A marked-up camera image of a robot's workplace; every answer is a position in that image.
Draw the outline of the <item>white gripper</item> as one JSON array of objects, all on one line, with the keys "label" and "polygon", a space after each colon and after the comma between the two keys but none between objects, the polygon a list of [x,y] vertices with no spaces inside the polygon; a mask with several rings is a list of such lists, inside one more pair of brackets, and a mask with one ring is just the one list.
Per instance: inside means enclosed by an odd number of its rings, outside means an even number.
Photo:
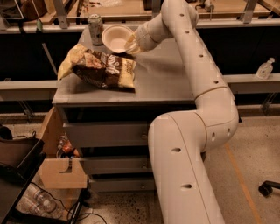
[{"label": "white gripper", "polygon": [[148,52],[156,47],[156,42],[152,39],[148,32],[148,24],[141,24],[135,31],[135,35],[132,34],[124,48],[129,55],[135,55],[141,52]]}]

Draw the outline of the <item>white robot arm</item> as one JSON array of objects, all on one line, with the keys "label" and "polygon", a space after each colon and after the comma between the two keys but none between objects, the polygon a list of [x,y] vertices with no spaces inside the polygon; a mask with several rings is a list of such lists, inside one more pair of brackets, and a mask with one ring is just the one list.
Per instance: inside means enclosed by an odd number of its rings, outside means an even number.
[{"label": "white robot arm", "polygon": [[174,37],[196,108],[158,116],[148,146],[164,224],[225,224],[201,152],[226,143],[239,115],[235,98],[195,29],[186,0],[164,0],[159,15],[140,25],[126,45],[147,52]]}]

